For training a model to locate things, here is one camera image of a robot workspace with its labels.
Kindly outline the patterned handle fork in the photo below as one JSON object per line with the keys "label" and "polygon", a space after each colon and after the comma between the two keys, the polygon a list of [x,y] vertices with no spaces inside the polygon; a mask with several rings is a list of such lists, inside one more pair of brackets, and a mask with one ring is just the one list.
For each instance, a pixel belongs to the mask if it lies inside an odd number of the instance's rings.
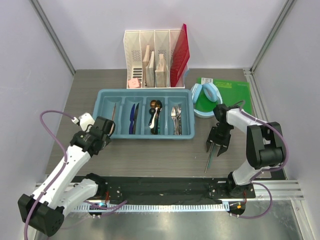
{"label": "patterned handle fork", "polygon": [[181,116],[177,117],[177,135],[182,135],[182,119]]}

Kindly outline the blue plastic cutlery tray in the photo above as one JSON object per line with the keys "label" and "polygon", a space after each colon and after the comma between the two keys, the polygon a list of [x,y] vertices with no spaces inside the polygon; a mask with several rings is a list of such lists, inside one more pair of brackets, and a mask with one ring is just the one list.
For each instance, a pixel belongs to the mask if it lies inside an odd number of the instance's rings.
{"label": "blue plastic cutlery tray", "polygon": [[[151,133],[149,121],[150,102],[160,100],[162,110],[159,134]],[[97,94],[92,117],[111,119],[116,103],[115,132],[113,139],[190,140],[195,136],[194,104],[188,89],[101,89]],[[139,103],[135,134],[129,134],[130,114],[133,104]],[[182,135],[174,135],[172,108],[181,107]]]}

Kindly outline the black knife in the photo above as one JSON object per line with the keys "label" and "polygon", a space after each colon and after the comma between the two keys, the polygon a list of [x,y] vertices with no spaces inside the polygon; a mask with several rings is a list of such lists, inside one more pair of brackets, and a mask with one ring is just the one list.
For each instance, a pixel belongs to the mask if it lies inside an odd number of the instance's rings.
{"label": "black knife", "polygon": [[140,103],[137,103],[134,111],[134,117],[133,117],[133,134],[136,134],[136,125],[137,125],[137,118],[138,118],[138,112],[139,112],[139,105]]}

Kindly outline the white ceramic spoon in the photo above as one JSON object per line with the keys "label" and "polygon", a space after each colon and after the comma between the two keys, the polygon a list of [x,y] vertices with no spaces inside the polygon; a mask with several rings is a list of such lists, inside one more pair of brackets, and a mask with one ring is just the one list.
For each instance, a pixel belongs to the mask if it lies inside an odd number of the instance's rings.
{"label": "white ceramic spoon", "polygon": [[155,119],[156,119],[156,114],[157,114],[157,112],[158,112],[158,108],[156,107],[156,108],[155,108],[155,115],[154,115],[154,117],[153,117],[152,123],[151,123],[151,125],[149,125],[149,128],[150,128],[150,129],[153,129],[153,128],[155,127]]}

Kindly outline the black measuring spoon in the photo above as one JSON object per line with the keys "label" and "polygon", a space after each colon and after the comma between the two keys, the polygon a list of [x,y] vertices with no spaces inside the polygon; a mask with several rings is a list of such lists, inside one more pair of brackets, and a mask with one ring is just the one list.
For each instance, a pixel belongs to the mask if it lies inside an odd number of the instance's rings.
{"label": "black measuring spoon", "polygon": [[154,119],[155,113],[156,113],[156,109],[155,109],[155,108],[151,108],[151,109],[149,110],[149,113],[150,113],[149,125],[151,125],[151,124],[152,124],[152,122],[153,122],[153,119]]}

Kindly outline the gold spoon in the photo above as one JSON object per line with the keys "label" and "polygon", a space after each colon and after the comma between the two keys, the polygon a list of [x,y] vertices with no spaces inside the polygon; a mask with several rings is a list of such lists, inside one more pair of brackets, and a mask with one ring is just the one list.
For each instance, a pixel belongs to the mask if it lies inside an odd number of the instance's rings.
{"label": "gold spoon", "polygon": [[155,108],[157,106],[157,100],[152,100],[151,102],[150,102],[150,107],[151,108]]}

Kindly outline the purple handled utensil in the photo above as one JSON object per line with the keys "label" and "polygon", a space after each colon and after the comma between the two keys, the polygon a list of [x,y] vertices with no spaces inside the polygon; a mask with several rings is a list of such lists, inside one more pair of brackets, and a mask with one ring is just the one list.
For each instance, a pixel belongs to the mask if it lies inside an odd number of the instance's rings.
{"label": "purple handled utensil", "polygon": [[135,117],[135,106],[136,104],[134,103],[131,112],[130,112],[130,125],[129,125],[129,134],[133,134],[133,128],[134,128],[134,117]]}

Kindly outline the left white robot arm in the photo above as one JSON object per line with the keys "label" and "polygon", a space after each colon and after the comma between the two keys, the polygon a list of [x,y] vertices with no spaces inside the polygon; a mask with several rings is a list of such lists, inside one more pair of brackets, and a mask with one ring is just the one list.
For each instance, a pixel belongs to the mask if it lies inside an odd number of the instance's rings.
{"label": "left white robot arm", "polygon": [[17,201],[25,238],[29,227],[47,237],[53,236],[76,206],[89,198],[100,200],[106,195],[106,181],[94,173],[87,174],[73,189],[66,191],[66,188],[82,166],[111,142],[116,124],[101,116],[93,119],[88,113],[74,121],[81,130],[63,149],[59,164],[38,189],[31,195],[22,194]]}

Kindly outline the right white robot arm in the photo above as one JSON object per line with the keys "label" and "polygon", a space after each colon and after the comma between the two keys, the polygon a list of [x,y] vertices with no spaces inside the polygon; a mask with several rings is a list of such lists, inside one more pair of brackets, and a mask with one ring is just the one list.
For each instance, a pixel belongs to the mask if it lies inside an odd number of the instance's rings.
{"label": "right white robot arm", "polygon": [[278,122],[258,119],[237,104],[218,104],[213,114],[217,124],[211,128],[205,143],[210,157],[214,155],[214,149],[218,156],[228,150],[234,128],[246,135],[246,160],[227,177],[225,190],[230,197],[239,198],[261,172],[280,170],[287,163],[288,146]]}

